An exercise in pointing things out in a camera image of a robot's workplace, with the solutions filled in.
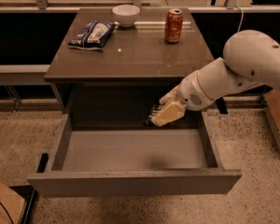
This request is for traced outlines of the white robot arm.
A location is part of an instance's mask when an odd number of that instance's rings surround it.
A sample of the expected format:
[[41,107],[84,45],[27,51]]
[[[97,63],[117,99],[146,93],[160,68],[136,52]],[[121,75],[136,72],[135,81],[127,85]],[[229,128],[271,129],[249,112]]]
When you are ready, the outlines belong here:
[[223,55],[184,77],[151,109],[147,122],[161,127],[200,111],[217,99],[267,85],[280,91],[280,44],[268,35],[243,30],[231,36]]

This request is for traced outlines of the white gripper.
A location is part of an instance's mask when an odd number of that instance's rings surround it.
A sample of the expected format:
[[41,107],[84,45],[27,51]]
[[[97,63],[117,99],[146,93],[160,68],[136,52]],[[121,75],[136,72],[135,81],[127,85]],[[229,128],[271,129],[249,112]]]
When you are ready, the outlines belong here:
[[[176,97],[181,103],[173,101]],[[198,72],[195,71],[185,77],[178,87],[175,86],[162,96],[159,103],[161,111],[152,119],[152,122],[161,127],[182,118],[186,108],[191,111],[199,111],[212,105],[214,100],[204,94],[198,81]]]

